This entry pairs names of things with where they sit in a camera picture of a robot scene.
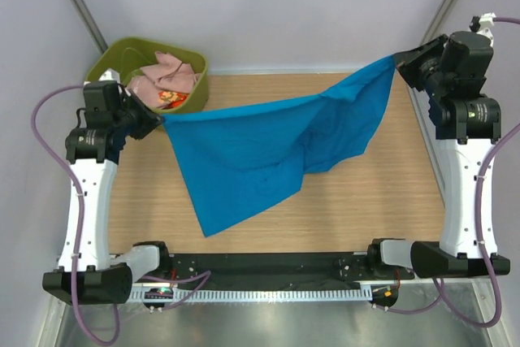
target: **crumpled clothing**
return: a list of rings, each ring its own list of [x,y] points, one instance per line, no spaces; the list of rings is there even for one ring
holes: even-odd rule
[[[143,76],[134,76],[127,89],[134,92],[148,107],[164,109],[181,105],[191,93],[200,74],[178,58],[155,52],[158,64],[141,68]]]

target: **olive green bin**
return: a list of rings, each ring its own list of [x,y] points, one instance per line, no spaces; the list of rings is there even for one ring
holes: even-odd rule
[[[201,111],[210,96],[207,77],[208,63],[202,54],[191,50],[137,37],[123,38],[114,42],[106,50],[85,79],[86,81],[99,80],[103,72],[108,68],[112,68],[119,73],[121,83],[128,85],[134,76],[143,75],[141,67],[157,63],[155,58],[156,51],[173,54],[183,63],[191,64],[195,73],[200,73],[201,75],[182,105],[167,110],[155,108],[151,108],[151,110],[158,114],[181,114]]]

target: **wooden surface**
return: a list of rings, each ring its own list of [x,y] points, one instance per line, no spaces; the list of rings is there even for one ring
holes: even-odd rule
[[[318,93],[343,77],[213,76],[206,109]],[[299,193],[208,238],[166,133],[130,140],[111,197],[111,253],[147,240],[194,253],[356,251],[376,237],[438,240],[444,207],[406,89],[396,76],[383,122],[364,155],[328,173],[306,175]]]

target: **gray wall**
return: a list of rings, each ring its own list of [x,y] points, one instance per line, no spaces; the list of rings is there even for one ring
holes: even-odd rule
[[[61,252],[67,177],[37,144],[29,116],[37,100],[77,84],[99,55],[69,0],[0,0],[0,270],[2,346],[34,346],[49,295],[41,288]],[[56,98],[41,130],[63,152],[79,93]]]
[[[457,0],[439,33],[466,30],[472,15],[485,12],[520,18],[518,0]],[[505,134],[520,122],[520,26],[497,24],[492,31],[495,36],[495,55],[487,72],[488,79],[483,92],[500,103]],[[496,241],[499,252],[512,260],[511,275],[500,278],[500,286],[508,314],[506,326],[516,340],[520,340],[519,150],[520,136],[517,136],[498,154],[493,172],[493,227]]]
[[[421,39],[440,0],[85,0],[109,42],[200,50],[213,72],[352,70]]]

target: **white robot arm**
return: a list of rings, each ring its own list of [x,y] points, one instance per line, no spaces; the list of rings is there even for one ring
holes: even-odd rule
[[[162,119],[114,80],[87,84],[84,101],[86,127],[78,124],[66,140],[67,160],[83,193],[77,194],[71,185],[63,252],[58,268],[44,274],[43,288],[70,303],[72,259],[77,256],[79,303],[124,303],[132,283],[143,275],[156,271],[158,276],[166,276],[171,270],[167,247],[161,241],[138,243],[117,258],[112,258],[108,250],[111,188],[125,138],[145,137]],[[84,218],[80,248],[75,254],[78,197],[84,199]]]
[[[477,242],[475,192],[482,161],[501,136],[500,106],[480,93],[493,55],[494,18],[492,13],[475,17],[469,32],[394,55],[408,85],[430,97],[435,149],[446,175],[445,220],[439,242],[379,241],[384,264],[413,269],[421,277],[487,274]],[[492,229],[492,169],[493,161],[483,182],[483,241],[496,273],[504,275],[509,260],[498,255]]]

